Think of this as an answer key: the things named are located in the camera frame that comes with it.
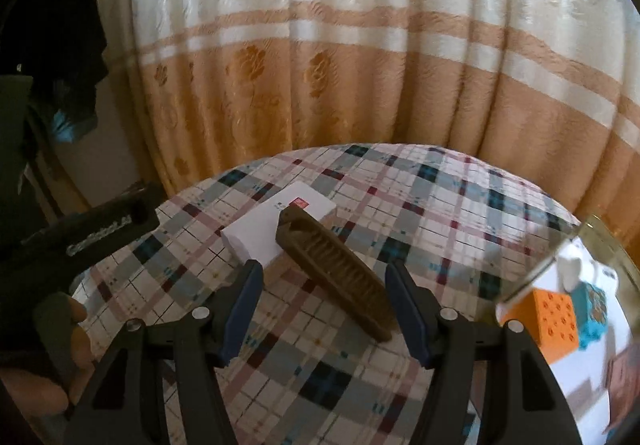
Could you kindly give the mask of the person's hand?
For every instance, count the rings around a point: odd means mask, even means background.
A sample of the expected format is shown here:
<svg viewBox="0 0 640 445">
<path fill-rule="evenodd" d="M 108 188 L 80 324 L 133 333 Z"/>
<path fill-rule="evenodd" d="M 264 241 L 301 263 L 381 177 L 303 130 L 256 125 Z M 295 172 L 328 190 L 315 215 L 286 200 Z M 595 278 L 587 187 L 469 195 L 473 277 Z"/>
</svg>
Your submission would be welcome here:
<svg viewBox="0 0 640 445">
<path fill-rule="evenodd" d="M 25 417 L 44 417 L 64 413 L 70 404 L 77 404 L 91 378 L 94 366 L 90 339 L 79 324 L 87 318 L 85 307 L 68 295 L 53 295 L 56 311 L 60 316 L 46 315 L 50 321 L 56 317 L 62 323 L 64 337 L 63 355 L 70 358 L 69 373 L 62 374 L 62 382 L 21 369 L 2 369 L 1 381 Z"/>
</svg>

